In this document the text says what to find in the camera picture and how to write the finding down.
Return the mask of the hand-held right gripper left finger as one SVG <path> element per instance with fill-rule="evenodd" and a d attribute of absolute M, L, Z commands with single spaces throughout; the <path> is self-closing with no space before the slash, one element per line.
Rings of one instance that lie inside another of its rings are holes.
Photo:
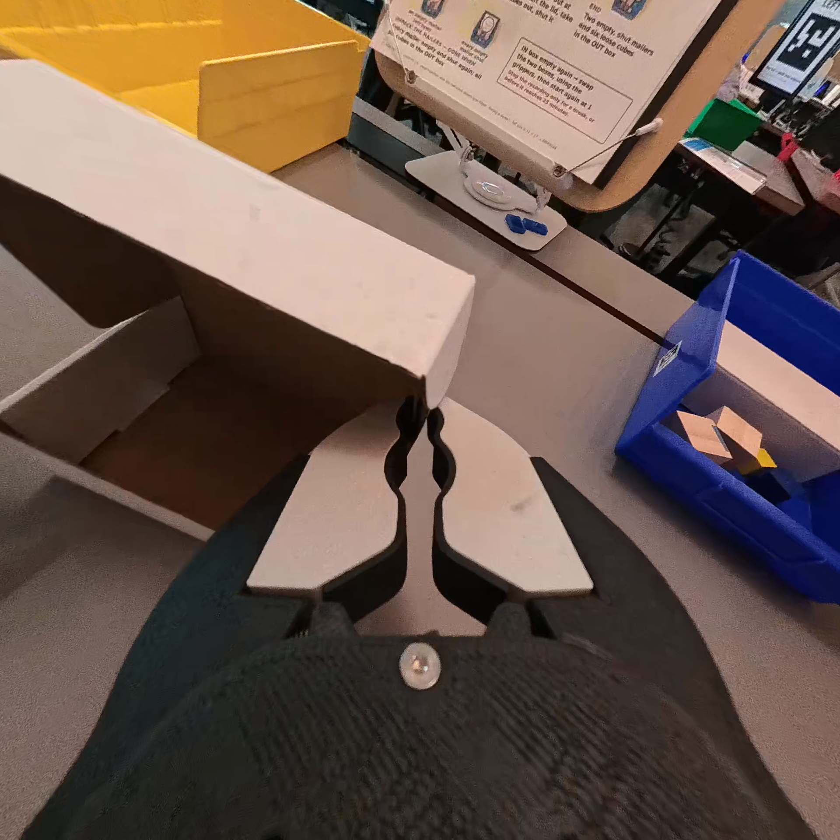
<path fill-rule="evenodd" d="M 370 614 L 403 587 L 407 457 L 426 418 L 415 397 L 373 406 L 306 457 L 247 579 L 248 592 Z"/>

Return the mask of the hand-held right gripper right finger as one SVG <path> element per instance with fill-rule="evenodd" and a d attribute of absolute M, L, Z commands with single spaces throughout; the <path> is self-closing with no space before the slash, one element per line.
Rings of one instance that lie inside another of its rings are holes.
<path fill-rule="evenodd" d="M 594 582 L 529 453 L 450 398 L 427 418 L 433 447 L 432 568 L 441 595 L 488 624 L 496 609 L 588 596 Z"/>

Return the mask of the pale wooden cube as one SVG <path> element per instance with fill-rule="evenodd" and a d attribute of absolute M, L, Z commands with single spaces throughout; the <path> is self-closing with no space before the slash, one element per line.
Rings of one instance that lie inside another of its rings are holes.
<path fill-rule="evenodd" d="M 714 423 L 733 463 L 758 457 L 762 447 L 762 433 L 730 407 L 721 406 L 706 414 L 705 418 Z"/>
<path fill-rule="evenodd" d="M 718 427 L 708 417 L 676 411 L 668 419 L 668 427 L 697 453 L 718 466 L 732 462 L 732 454 Z"/>

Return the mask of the blue plastic bin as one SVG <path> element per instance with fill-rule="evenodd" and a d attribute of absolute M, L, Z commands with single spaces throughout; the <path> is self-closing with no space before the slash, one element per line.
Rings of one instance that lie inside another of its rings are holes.
<path fill-rule="evenodd" d="M 806 499 L 776 507 L 669 428 L 676 411 L 698 415 L 682 399 L 714 371 L 725 322 L 839 394 L 838 310 L 739 251 L 667 332 L 616 453 L 792 589 L 837 605 L 838 471 L 802 483 Z"/>

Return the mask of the blue cube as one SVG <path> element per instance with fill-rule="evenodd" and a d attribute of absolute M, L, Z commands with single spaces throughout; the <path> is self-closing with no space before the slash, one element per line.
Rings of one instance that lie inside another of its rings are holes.
<path fill-rule="evenodd" d="M 806 488 L 793 475 L 779 467 L 761 468 L 744 478 L 745 484 L 770 504 L 781 507 L 792 500 L 806 499 Z"/>

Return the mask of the white cardboard box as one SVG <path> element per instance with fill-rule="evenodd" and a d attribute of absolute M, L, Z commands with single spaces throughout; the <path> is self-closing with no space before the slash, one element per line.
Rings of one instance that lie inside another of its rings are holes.
<path fill-rule="evenodd" d="M 839 469 L 839 397 L 746 332 L 725 322 L 716 365 L 682 403 L 697 414 L 730 408 L 801 483 Z"/>
<path fill-rule="evenodd" d="M 2 436 L 202 541 L 380 403 L 440 404 L 476 281 L 33 59 L 2 60 L 2 248 L 92 341 Z"/>

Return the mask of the yellow plastic bin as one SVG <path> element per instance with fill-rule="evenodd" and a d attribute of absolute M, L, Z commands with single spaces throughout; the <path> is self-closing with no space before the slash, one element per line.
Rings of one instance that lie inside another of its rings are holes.
<path fill-rule="evenodd" d="M 1 36 L 265 173 L 347 135 L 370 47 L 295 1 L 2 1 Z"/>

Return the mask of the white oval puck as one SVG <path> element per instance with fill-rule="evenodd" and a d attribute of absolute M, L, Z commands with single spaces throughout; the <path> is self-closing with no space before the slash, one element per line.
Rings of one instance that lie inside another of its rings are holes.
<path fill-rule="evenodd" d="M 471 197 L 485 206 L 508 211 L 518 208 L 517 197 L 500 184 L 466 177 L 463 186 Z"/>

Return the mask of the printed instruction sheet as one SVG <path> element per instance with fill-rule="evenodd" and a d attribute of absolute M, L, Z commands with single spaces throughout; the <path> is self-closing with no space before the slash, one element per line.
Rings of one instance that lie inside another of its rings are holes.
<path fill-rule="evenodd" d="M 389 2 L 371 47 L 457 131 L 594 185 L 720 5 Z"/>

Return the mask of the black white marker sign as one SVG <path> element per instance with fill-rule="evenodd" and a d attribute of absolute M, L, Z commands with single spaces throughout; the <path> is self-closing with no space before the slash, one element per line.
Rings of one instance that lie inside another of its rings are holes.
<path fill-rule="evenodd" d="M 809 1 L 769 54 L 750 83 L 788 98 L 800 93 L 839 47 L 839 2 Z"/>

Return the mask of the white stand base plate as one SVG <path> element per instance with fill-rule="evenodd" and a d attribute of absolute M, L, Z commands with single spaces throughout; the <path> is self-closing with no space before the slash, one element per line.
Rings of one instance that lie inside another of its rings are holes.
<path fill-rule="evenodd" d="M 406 173 L 414 180 L 433 193 L 453 204 L 457 209 L 477 221 L 480 226 L 506 239 L 520 249 L 531 253 L 539 252 L 546 245 L 551 244 L 567 227 L 566 219 L 552 210 L 549 206 L 539 205 L 537 198 L 525 192 L 519 186 L 513 185 L 487 169 L 477 161 L 466 161 L 455 151 L 442 152 L 422 159 L 409 161 L 405 165 Z M 480 179 L 500 184 L 506 191 L 518 199 L 518 208 L 510 211 L 485 206 L 471 197 L 465 190 L 463 183 L 466 177 Z M 540 237 L 532 233 L 525 235 L 512 234 L 505 223 L 507 214 L 529 217 L 549 228 L 547 237 Z"/>

